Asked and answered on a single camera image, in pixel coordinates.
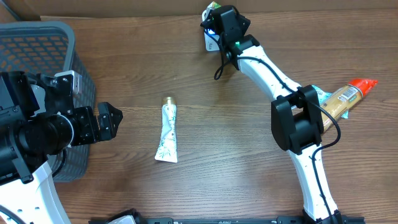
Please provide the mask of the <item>white tube with gold cap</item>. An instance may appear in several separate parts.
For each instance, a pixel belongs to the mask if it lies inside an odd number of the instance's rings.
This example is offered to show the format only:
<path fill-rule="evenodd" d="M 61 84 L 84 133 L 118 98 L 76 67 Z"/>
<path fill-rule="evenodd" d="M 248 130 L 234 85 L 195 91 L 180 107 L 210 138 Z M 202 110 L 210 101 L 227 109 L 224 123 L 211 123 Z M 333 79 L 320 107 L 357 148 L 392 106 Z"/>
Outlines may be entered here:
<path fill-rule="evenodd" d="M 162 130 L 155 160 L 177 163 L 176 116 L 177 104 L 171 96 L 162 99 Z"/>

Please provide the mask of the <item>teal packet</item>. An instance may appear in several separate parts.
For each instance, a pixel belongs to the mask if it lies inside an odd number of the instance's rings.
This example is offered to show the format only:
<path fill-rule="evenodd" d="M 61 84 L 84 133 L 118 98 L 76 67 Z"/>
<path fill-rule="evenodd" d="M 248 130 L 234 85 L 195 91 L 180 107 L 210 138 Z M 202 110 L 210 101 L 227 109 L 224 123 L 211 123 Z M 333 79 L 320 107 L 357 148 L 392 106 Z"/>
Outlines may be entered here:
<path fill-rule="evenodd" d="M 316 85 L 312 85 L 312 87 L 313 87 L 313 88 L 316 90 L 316 92 L 317 92 L 318 101 L 319 101 L 319 104 L 320 104 L 320 105 L 322 105 L 322 103 L 324 103 L 327 99 L 329 99 L 329 98 L 332 96 L 332 93 L 323 91 L 321 88 L 319 88 L 319 87 L 316 86 Z M 341 118 L 343 118 L 343 119 L 348 119 L 348 113 L 349 113 L 348 111 L 344 112 L 344 113 L 341 115 Z"/>

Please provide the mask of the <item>orange spaghetti packet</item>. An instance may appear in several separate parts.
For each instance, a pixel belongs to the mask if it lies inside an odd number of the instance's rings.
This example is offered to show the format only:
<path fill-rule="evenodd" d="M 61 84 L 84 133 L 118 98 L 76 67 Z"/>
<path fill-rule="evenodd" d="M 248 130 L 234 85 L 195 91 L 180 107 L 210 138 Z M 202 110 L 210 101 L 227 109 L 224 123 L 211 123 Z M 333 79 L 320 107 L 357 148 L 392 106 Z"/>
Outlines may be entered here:
<path fill-rule="evenodd" d="M 338 121 L 357 105 L 376 85 L 378 80 L 357 78 L 321 100 L 320 106 Z"/>

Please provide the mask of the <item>green snack packet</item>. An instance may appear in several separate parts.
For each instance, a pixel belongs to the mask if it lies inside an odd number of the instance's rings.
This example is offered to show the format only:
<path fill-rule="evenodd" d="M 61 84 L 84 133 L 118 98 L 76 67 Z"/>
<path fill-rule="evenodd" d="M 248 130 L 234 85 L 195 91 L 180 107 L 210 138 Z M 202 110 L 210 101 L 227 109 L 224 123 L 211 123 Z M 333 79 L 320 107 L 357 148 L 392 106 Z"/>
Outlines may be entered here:
<path fill-rule="evenodd" d="M 212 1 L 206 8 L 210 10 L 210 9 L 217 9 L 217 8 L 219 8 L 219 7 L 221 7 L 220 4 L 218 4 L 218 3 L 215 2 L 215 1 Z"/>

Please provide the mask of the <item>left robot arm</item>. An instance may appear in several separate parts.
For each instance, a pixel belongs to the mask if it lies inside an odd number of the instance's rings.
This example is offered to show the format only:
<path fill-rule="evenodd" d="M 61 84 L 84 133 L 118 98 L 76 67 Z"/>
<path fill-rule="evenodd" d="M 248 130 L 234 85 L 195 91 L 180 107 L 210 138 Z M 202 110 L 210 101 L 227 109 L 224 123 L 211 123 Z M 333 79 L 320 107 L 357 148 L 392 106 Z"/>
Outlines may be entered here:
<path fill-rule="evenodd" d="M 108 102 L 75 107 L 82 77 L 1 73 L 1 217 L 6 223 L 69 223 L 53 177 L 66 165 L 67 148 L 116 137 L 121 110 Z"/>

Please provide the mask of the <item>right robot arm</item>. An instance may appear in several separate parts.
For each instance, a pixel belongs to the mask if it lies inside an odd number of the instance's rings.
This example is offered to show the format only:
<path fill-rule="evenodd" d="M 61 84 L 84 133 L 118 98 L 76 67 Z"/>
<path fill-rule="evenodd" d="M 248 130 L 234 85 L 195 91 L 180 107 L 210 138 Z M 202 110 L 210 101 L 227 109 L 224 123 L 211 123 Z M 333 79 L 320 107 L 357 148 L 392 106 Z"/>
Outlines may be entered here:
<path fill-rule="evenodd" d="M 303 194 L 304 223 L 343 223 L 334 202 L 322 162 L 324 125 L 317 91 L 286 76 L 266 55 L 259 41 L 247 30 L 250 20 L 233 5 L 212 2 L 202 14 L 206 48 L 219 50 L 221 67 L 233 65 L 249 77 L 271 101 L 271 131 L 277 145 L 294 164 Z"/>

